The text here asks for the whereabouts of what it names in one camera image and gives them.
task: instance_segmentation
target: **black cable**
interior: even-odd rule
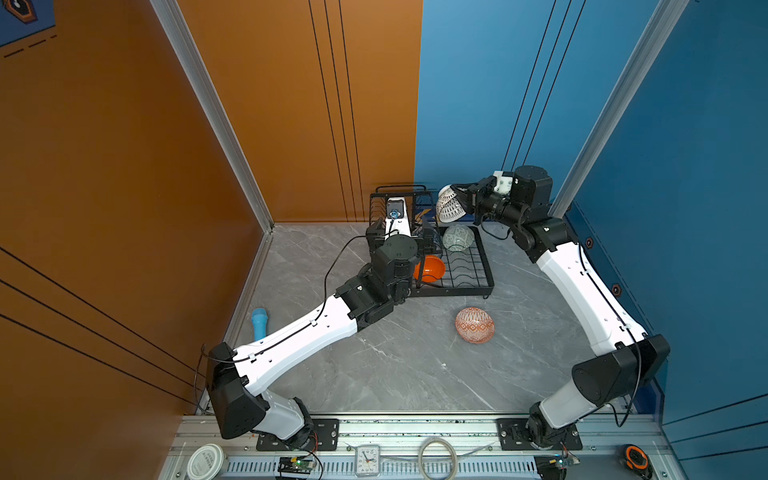
[[[302,331],[304,331],[305,329],[307,329],[307,328],[311,327],[311,326],[312,326],[312,324],[313,324],[313,323],[315,323],[315,322],[316,322],[316,321],[317,321],[317,320],[318,320],[318,319],[319,319],[319,318],[320,318],[320,317],[323,315],[323,312],[324,312],[324,311],[325,311],[325,309],[326,309],[326,302],[328,301],[328,276],[330,275],[330,273],[331,273],[331,270],[333,270],[333,267],[336,265],[336,262],[338,262],[338,261],[339,261],[339,258],[341,257],[341,254],[342,254],[342,253],[344,253],[344,250],[346,250],[346,248],[349,246],[349,244],[350,244],[350,243],[352,243],[352,241],[353,241],[353,240],[356,240],[356,239],[358,239],[358,238],[366,238],[366,236],[365,236],[365,235],[358,235],[358,236],[356,236],[356,237],[352,237],[352,238],[350,238],[350,239],[349,239],[349,241],[348,241],[347,243],[345,243],[345,244],[344,244],[344,247],[342,247],[342,248],[341,248],[341,251],[339,251],[339,254],[338,254],[338,255],[336,255],[336,259],[333,261],[333,263],[331,263],[331,266],[330,266],[330,268],[328,269],[328,271],[326,272],[326,275],[325,275],[325,277],[323,278],[323,306],[320,308],[320,311],[317,313],[317,316],[316,316],[316,317],[315,317],[315,318],[314,318],[314,319],[313,319],[311,322],[307,323],[305,326],[301,327],[301,328],[300,328],[300,329],[298,329],[297,331],[295,331],[295,332],[291,333],[290,335],[286,336],[284,339],[280,340],[279,342],[277,342],[277,343],[274,343],[273,345],[270,345],[270,346],[266,347],[265,349],[263,349],[263,350],[261,350],[261,351],[259,351],[259,352],[256,352],[256,353],[254,353],[254,354],[252,354],[252,355],[249,355],[249,356],[247,356],[247,357],[246,357],[246,358],[244,358],[244,359],[239,359],[239,360],[234,360],[234,361],[232,361],[232,360],[218,360],[218,359],[215,359],[215,358],[209,357],[208,355],[204,355],[204,356],[205,356],[206,358],[208,358],[208,359],[211,359],[211,360],[213,360],[213,361],[216,361],[216,362],[221,362],[221,363],[238,363],[238,362],[244,362],[244,361],[246,361],[246,360],[249,360],[249,359],[250,359],[252,356],[253,356],[253,357],[255,357],[255,356],[259,356],[259,355],[261,355],[262,353],[265,353],[265,352],[267,352],[267,351],[269,351],[269,350],[271,350],[271,349],[275,348],[276,346],[278,346],[279,344],[281,344],[281,343],[285,342],[286,340],[288,340],[288,339],[289,339],[289,338],[291,338],[292,336],[296,335],[297,333],[299,333],[299,332],[302,332]]]
[[[563,32],[563,27],[565,26],[565,19],[568,17],[568,12],[571,10],[571,3],[573,0],[568,0],[568,7],[565,9],[565,15],[563,15],[563,22],[560,24],[560,29],[558,30],[558,36],[554,38],[554,45],[552,45],[552,52],[549,54],[549,60],[547,60],[547,67],[544,69],[544,74],[541,76],[541,83],[538,84],[538,91],[536,92],[536,98],[533,100],[533,107],[531,107],[531,114],[528,116],[528,121],[525,122],[525,129],[523,130],[523,135],[520,137],[520,144],[518,145],[518,151],[515,153],[515,161],[512,162],[512,170],[515,170],[515,164],[518,163],[518,155],[520,154],[520,148],[523,146],[523,140],[525,140],[525,134],[528,132],[528,126],[531,124],[531,119],[533,118],[533,112],[536,110],[536,104],[538,103],[538,96],[541,93],[541,88],[544,86],[544,80],[547,78],[547,71],[549,71],[549,65],[552,63],[552,57],[554,56],[554,51],[558,47],[558,41],[560,40],[560,34]]]
[[[581,20],[581,13],[584,11],[584,6],[587,4],[587,0],[584,0],[584,3],[581,4],[581,10],[578,12],[578,17],[576,17],[576,23],[574,24],[574,29],[571,31],[571,37],[568,39],[568,43],[565,45],[565,51],[563,52],[563,58],[560,59],[560,65],[558,66],[557,73],[554,74],[554,80],[552,81],[552,86],[549,88],[549,93],[547,94],[547,101],[544,102],[544,107],[541,109],[541,116],[538,118],[538,123],[536,124],[536,129],[533,131],[533,137],[531,137],[531,143],[528,144],[528,151],[525,152],[525,157],[523,158],[523,165],[525,165],[525,162],[528,160],[528,154],[531,153],[531,146],[533,145],[533,140],[536,139],[536,134],[538,133],[538,126],[541,125],[541,119],[544,118],[544,112],[547,110],[547,105],[549,105],[549,98],[552,95],[552,91],[554,90],[554,83],[558,81],[558,76],[560,75],[560,69],[563,68],[563,62],[565,61],[565,55],[568,54],[568,47],[571,46],[571,40],[574,38],[574,33],[576,33],[576,27],[578,27],[578,21]]]
[[[333,142],[333,154],[336,155],[336,170],[339,172],[339,186],[341,187],[341,200],[344,203],[344,215],[346,221],[349,221],[349,214],[346,211],[346,198],[344,197],[344,182],[341,180],[341,166],[339,166],[339,153],[336,151],[336,136],[333,134],[333,122],[331,121],[331,107],[328,103],[328,91],[326,90],[326,78],[323,76],[323,61],[320,60],[320,43],[317,41],[317,29],[315,28],[315,16],[312,13],[312,2],[306,0],[310,6],[310,19],[312,20],[312,31],[315,33],[315,46],[317,47],[317,63],[320,65],[320,79],[323,81],[323,93],[326,96],[326,110],[328,111],[328,124],[331,127],[331,141]]]
[[[525,105],[525,98],[528,96],[528,89],[531,87],[531,79],[533,78],[533,72],[536,70],[536,64],[538,63],[538,56],[541,54],[541,46],[544,45],[544,39],[547,36],[547,30],[549,29],[549,22],[552,20],[552,12],[554,12],[554,5],[558,3],[558,0],[552,2],[552,10],[549,11],[549,18],[547,19],[547,26],[544,27],[544,34],[541,36],[541,43],[538,44],[538,51],[536,52],[536,59],[533,61],[533,68],[531,68],[531,76],[528,77],[528,84],[525,85],[525,93],[523,99],[520,102],[520,110],[518,111],[518,117],[515,120],[515,126],[512,128],[512,135],[509,137],[509,144],[507,145],[507,153],[504,155],[504,161],[502,167],[499,170],[504,170],[504,165],[507,163],[507,156],[509,155],[509,148],[512,146],[512,139],[515,138],[515,130],[518,129],[518,122],[520,121],[520,114],[523,112],[523,105]]]
[[[183,401],[185,401],[186,403],[192,403],[192,402],[190,402],[189,400],[187,400],[187,399],[185,399],[185,398],[182,398],[182,397],[180,397],[180,396],[176,395],[175,393],[169,392],[169,391],[167,391],[166,389],[164,389],[164,388],[162,388],[162,387],[159,387],[159,386],[157,386],[157,385],[155,385],[155,384],[153,384],[153,383],[150,383],[150,382],[148,382],[147,380],[144,380],[144,379],[140,379],[139,377],[137,377],[136,375],[134,375],[134,374],[132,374],[132,373],[128,373],[128,372],[126,372],[126,371],[125,371],[125,370],[123,370],[123,369],[119,369],[118,367],[116,367],[116,366],[114,366],[114,365],[111,365],[110,363],[106,363],[104,360],[100,360],[100,359],[96,358],[96,357],[95,357],[95,356],[93,356],[93,355],[89,355],[88,353],[86,353],[86,352],[83,352],[82,350],[76,349],[76,348],[74,348],[73,346],[71,346],[71,345],[68,345],[67,343],[64,343],[64,342],[62,342],[61,340],[56,340],[56,339],[55,339],[55,338],[53,338],[52,336],[46,335],[46,334],[44,334],[43,332],[41,332],[41,331],[39,331],[39,330],[36,330],[36,329],[33,329],[33,328],[32,328],[32,327],[30,327],[30,326],[26,326],[24,323],[21,323],[21,322],[19,322],[19,321],[17,321],[17,320],[14,320],[14,319],[12,319],[10,316],[7,316],[7,315],[4,315],[4,314],[0,313],[0,317],[1,317],[1,318],[4,318],[4,319],[6,319],[6,320],[8,320],[8,321],[9,321],[9,322],[11,322],[11,323],[15,323],[16,325],[20,326],[21,328],[25,328],[25,329],[29,330],[30,332],[33,332],[33,333],[37,333],[39,336],[41,336],[41,337],[43,337],[43,338],[46,338],[46,339],[49,339],[49,340],[51,340],[51,341],[52,341],[52,342],[54,342],[54,343],[58,343],[59,345],[61,345],[61,346],[64,346],[64,347],[66,347],[66,348],[68,348],[68,349],[70,349],[70,350],[72,350],[72,351],[74,351],[74,352],[77,352],[77,353],[79,353],[79,354],[81,354],[81,355],[83,355],[83,356],[87,356],[87,357],[88,357],[89,359],[91,359],[91,360],[96,360],[96,361],[97,361],[97,362],[99,362],[101,365],[105,365],[105,366],[108,366],[109,368],[111,368],[111,369],[114,369],[114,370],[117,370],[117,371],[118,371],[118,372],[120,372],[120,373],[124,373],[125,375],[128,375],[128,376],[130,376],[132,379],[136,379],[136,380],[138,380],[139,382],[142,382],[142,383],[144,383],[144,384],[146,384],[146,385],[149,385],[150,387],[153,387],[153,388],[155,388],[155,389],[158,389],[158,390],[160,390],[161,392],[165,392],[165,393],[167,393],[168,395],[174,396],[174,397],[176,397],[176,398],[177,398],[177,399],[179,399],[179,400],[183,400]]]
[[[587,267],[584,265],[584,258],[581,255],[581,251],[582,250],[583,250],[583,248],[579,244],[578,245],[578,259],[581,262],[581,269],[584,271],[584,273],[587,274],[587,278],[589,278],[589,280],[592,282],[592,285],[594,285],[594,288],[600,293],[600,296],[603,297],[603,300],[605,300],[605,303],[607,303],[608,306],[611,308],[611,310],[613,310],[613,312],[616,315],[616,318],[618,319],[618,321],[621,322],[621,324],[626,327],[627,324],[621,319],[621,315],[619,315],[619,312],[617,312],[616,309],[614,308],[614,306],[611,305],[611,302],[608,301],[608,298],[603,294],[603,291],[600,290],[600,287],[598,286],[597,282],[595,282],[594,279],[592,278],[592,275],[589,274],[589,271],[587,270]],[[608,405],[610,405],[611,408],[614,410],[614,421],[616,422],[616,426],[618,428],[623,427],[624,423],[627,421],[627,418],[629,418],[629,413],[630,413],[630,411],[632,409],[632,404],[634,403],[634,399],[637,396],[637,389],[640,387],[640,380],[641,380],[642,375],[643,375],[643,359],[642,359],[641,353],[640,353],[640,346],[637,344],[637,340],[634,338],[634,335],[632,335],[632,332],[630,331],[629,328],[627,328],[627,333],[629,333],[629,336],[632,338],[632,341],[634,342],[634,348],[637,351],[637,381],[634,384],[634,392],[632,392],[632,397],[631,397],[631,399],[629,401],[629,405],[627,406],[627,411],[624,413],[624,418],[621,420],[621,423],[619,423],[619,417],[616,414],[616,409],[614,408],[614,406],[610,402],[608,403]]]
[[[213,360],[214,362],[218,362],[218,363],[240,363],[240,362],[245,362],[246,360],[249,359],[249,357],[247,356],[244,359],[239,359],[239,360],[219,360],[219,359],[213,358],[212,356],[206,355],[205,351],[203,350],[204,348],[205,348],[205,344],[203,344],[203,346],[200,348],[200,354],[205,358],[209,360]]]
[[[192,395],[194,396],[194,404],[197,407],[198,410],[205,413],[206,415],[213,415],[213,413],[208,412],[206,409],[200,406],[200,400],[203,398],[203,392],[205,392],[205,389],[201,389],[202,392],[200,392],[200,397],[197,397],[197,371],[200,370],[200,362],[203,361],[203,351],[205,350],[205,343],[200,348],[200,356],[197,357],[197,367],[194,370],[194,385],[195,388],[192,389]]]
[[[496,235],[494,235],[493,233],[491,233],[491,232],[487,231],[487,230],[485,229],[485,227],[483,227],[483,225],[482,225],[482,224],[483,224],[483,222],[484,222],[484,221],[485,221],[485,215],[483,215],[482,217],[480,217],[480,228],[482,228],[482,231],[486,232],[486,233],[487,233],[488,235],[490,235],[491,237],[494,237],[494,238],[496,238],[496,239],[499,239],[499,240],[507,240],[507,239],[509,238],[509,233],[510,233],[510,232],[512,232],[512,229],[511,229],[511,228],[508,228],[508,229],[507,229],[507,236],[506,236],[506,237],[497,237],[497,236],[496,236]]]
[[[315,460],[317,460],[317,463],[320,465],[320,477],[317,480],[323,480],[323,473],[326,472],[326,469],[323,467],[323,463],[320,461],[320,459],[317,458],[317,455],[315,455],[315,452],[310,452],[310,454],[315,457]]]
[[[14,255],[13,253],[11,253],[11,252],[7,251],[5,248],[3,248],[3,247],[0,247],[0,251],[2,251],[3,253],[5,253],[6,255],[8,255],[9,257],[11,257],[12,259],[16,260],[16,261],[17,261],[17,262],[19,262],[21,265],[24,265],[24,266],[26,266],[27,268],[29,268],[30,270],[32,270],[33,272],[37,273],[39,276],[42,276],[42,277],[43,277],[43,278],[45,278],[47,281],[49,281],[49,282],[53,283],[54,285],[56,285],[56,286],[57,286],[57,287],[59,287],[60,289],[64,290],[66,293],[69,293],[69,294],[70,294],[70,295],[72,295],[74,298],[76,298],[76,299],[80,300],[82,303],[85,303],[86,305],[88,305],[89,307],[91,307],[93,310],[96,310],[97,312],[99,312],[101,315],[104,315],[104,316],[106,316],[108,319],[112,320],[113,322],[115,322],[115,323],[116,323],[116,324],[118,324],[119,326],[123,327],[123,328],[124,328],[124,329],[126,329],[127,331],[129,331],[129,332],[133,333],[135,336],[139,337],[139,338],[140,338],[140,339],[142,339],[143,341],[145,341],[145,342],[149,343],[149,344],[150,344],[150,345],[152,345],[154,348],[156,348],[156,349],[160,350],[162,353],[165,353],[165,354],[166,354],[166,355],[168,355],[170,358],[172,358],[172,359],[176,360],[177,362],[179,362],[181,365],[184,365],[184,366],[186,366],[188,369],[192,370],[192,367],[191,367],[191,366],[189,366],[189,365],[187,365],[186,363],[182,362],[181,360],[179,360],[179,359],[178,359],[178,358],[176,358],[175,356],[171,355],[170,353],[166,352],[165,350],[163,350],[163,349],[162,349],[162,348],[160,348],[159,346],[155,345],[154,343],[150,342],[149,340],[145,339],[143,336],[139,335],[138,333],[136,333],[135,331],[133,331],[133,330],[132,330],[132,329],[130,329],[129,327],[125,326],[123,323],[120,323],[120,322],[118,322],[118,321],[117,321],[115,318],[113,318],[112,316],[110,316],[110,315],[106,314],[106,313],[105,313],[103,310],[100,310],[99,308],[97,308],[96,306],[94,306],[92,303],[90,303],[90,302],[88,302],[86,299],[84,299],[83,297],[79,296],[78,294],[76,294],[75,292],[73,292],[72,290],[70,290],[69,288],[67,288],[67,287],[65,287],[65,286],[63,286],[63,285],[61,285],[61,284],[60,284],[59,282],[57,282],[56,280],[53,280],[53,279],[52,279],[51,277],[49,277],[48,275],[45,275],[43,272],[41,272],[40,270],[38,270],[38,269],[34,268],[34,267],[33,267],[32,265],[30,265],[29,263],[26,263],[24,260],[20,259],[19,257],[17,257],[16,255]]]
[[[346,173],[349,175],[349,192],[352,194],[352,209],[357,220],[357,206],[355,205],[355,187],[352,186],[352,168],[349,166],[349,149],[346,147],[346,129],[344,128],[344,112],[341,111],[341,94],[339,93],[339,75],[336,73],[336,56],[333,54],[333,40],[331,39],[331,22],[328,19],[328,2],[323,0],[326,9],[326,24],[328,25],[328,42],[331,45],[331,62],[333,63],[333,79],[336,80],[336,98],[339,100],[339,119],[341,120],[341,135],[344,139],[344,155],[346,156]]]
[[[166,370],[166,369],[164,369],[163,367],[161,367],[161,366],[159,366],[159,365],[156,365],[155,363],[152,363],[151,361],[149,361],[149,360],[145,359],[143,356],[141,356],[141,355],[139,355],[139,354],[137,354],[137,353],[134,353],[134,352],[132,352],[131,350],[129,350],[129,349],[127,349],[127,348],[125,348],[125,347],[124,347],[124,346],[122,346],[121,344],[119,344],[119,343],[117,343],[117,342],[115,342],[115,341],[113,341],[113,340],[110,340],[110,339],[109,339],[109,338],[107,338],[106,336],[104,336],[104,335],[101,335],[99,332],[97,332],[97,331],[93,330],[92,328],[90,328],[90,327],[87,327],[87,326],[83,325],[82,323],[78,322],[77,320],[73,319],[72,317],[70,317],[70,316],[68,316],[68,315],[65,315],[65,314],[63,314],[62,312],[59,312],[59,311],[58,311],[58,310],[56,310],[54,307],[52,307],[52,306],[48,305],[48,304],[47,304],[47,303],[45,303],[45,302],[42,302],[41,300],[38,300],[38,299],[34,298],[34,297],[33,297],[32,295],[30,295],[29,293],[26,293],[26,292],[24,292],[24,291],[20,290],[19,288],[16,288],[15,286],[11,285],[10,283],[6,282],[5,280],[3,280],[3,279],[0,279],[0,283],[2,283],[2,284],[3,284],[3,285],[5,285],[6,287],[8,287],[8,288],[10,288],[10,289],[14,290],[14,291],[15,291],[15,292],[17,292],[17,293],[20,293],[21,295],[23,295],[23,296],[26,296],[27,298],[29,298],[29,299],[30,299],[30,300],[32,300],[33,302],[36,302],[36,303],[38,303],[38,304],[40,304],[40,305],[44,306],[44,307],[45,307],[45,308],[47,308],[48,310],[51,310],[53,313],[56,313],[56,314],[58,314],[59,316],[62,316],[62,317],[64,317],[65,319],[69,320],[70,322],[74,323],[75,325],[77,325],[77,326],[80,326],[80,327],[82,327],[82,328],[86,329],[88,332],[91,332],[91,333],[93,333],[93,334],[94,334],[94,335],[96,335],[97,337],[99,337],[99,338],[101,338],[101,339],[104,339],[104,340],[107,340],[109,343],[111,343],[112,345],[116,346],[117,348],[119,348],[119,349],[122,349],[122,350],[124,350],[125,352],[128,352],[128,353],[130,353],[131,355],[135,356],[136,358],[138,358],[138,359],[140,359],[140,360],[142,360],[142,361],[144,361],[144,362],[146,362],[146,363],[148,363],[148,364],[152,365],[154,368],[156,368],[156,369],[159,369],[159,370],[161,370],[161,371],[163,371],[163,372],[166,372],[168,375],[170,375],[170,376],[174,377],[174,378],[175,378],[175,379],[177,379],[177,380],[180,380],[181,382],[184,382],[184,383],[186,383],[186,384],[187,384],[187,385],[189,385],[189,386],[193,386],[193,384],[189,383],[187,380],[184,380],[184,379],[182,379],[181,377],[174,375],[173,373],[171,373],[171,372],[167,371],[167,370]]]
[[[341,39],[344,44],[344,62],[346,63],[346,86],[349,91],[349,112],[352,114],[352,135],[355,138],[355,159],[357,160],[357,184],[360,187],[360,207],[362,215],[366,215],[366,206],[362,201],[362,180],[360,178],[360,155],[357,151],[357,130],[355,129],[355,108],[352,106],[352,82],[349,81],[349,59],[346,56],[346,37],[344,36],[344,17],[341,13],[341,0],[339,0],[339,20],[341,21]]]

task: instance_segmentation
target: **white lid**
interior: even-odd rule
[[[224,463],[224,450],[215,443],[198,448],[187,463],[187,475],[190,480],[211,480],[219,475]]]

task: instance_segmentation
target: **gray marble surface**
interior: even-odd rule
[[[277,225],[250,309],[269,316],[267,332],[291,323],[323,300],[323,276],[362,223]],[[486,224],[502,235],[505,229]],[[325,348],[270,387],[301,398],[313,412],[527,412],[570,379],[593,353],[552,282],[510,240],[482,234],[495,280],[482,297],[411,298],[369,328]],[[328,278],[328,292],[369,261],[354,240]],[[473,345],[456,332],[459,310],[477,306],[495,321],[490,342]],[[238,345],[253,342],[246,321]]]

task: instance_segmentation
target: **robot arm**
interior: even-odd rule
[[[496,172],[476,184],[452,185],[455,201],[475,223],[489,219],[512,237],[547,274],[573,309],[596,357],[571,370],[571,380],[530,409],[531,441],[557,445],[568,426],[605,403],[636,391],[654,377],[670,352],[661,335],[648,336],[595,273],[562,219],[548,216],[551,178],[526,165]],[[207,388],[222,438],[266,432],[301,449],[313,422],[299,399],[267,387],[287,370],[331,343],[351,336],[392,312],[410,294],[419,258],[432,253],[432,231],[411,238],[405,199],[390,199],[386,219],[366,235],[371,263],[322,305],[263,340],[210,351]]]
[[[377,234],[379,246],[371,263],[317,308],[265,339],[236,349],[226,343],[212,348],[206,382],[222,438],[270,433],[294,448],[306,447],[314,430],[306,407],[267,387],[297,363],[377,322],[406,300],[419,255],[431,253],[432,241],[402,234],[407,217],[403,223],[398,216],[380,226],[386,230]]]
[[[560,290],[596,355],[574,366],[568,383],[531,407],[528,432],[542,448],[557,445],[583,416],[647,385],[670,352],[664,337],[648,336],[624,311],[565,222],[549,217],[551,187],[547,172],[532,165],[451,186],[476,224],[490,219],[509,227],[517,245]]]

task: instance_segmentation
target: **orange patterned bowl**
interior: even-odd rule
[[[485,310],[470,306],[456,316],[456,331],[467,342],[485,343],[493,337],[496,327]]]

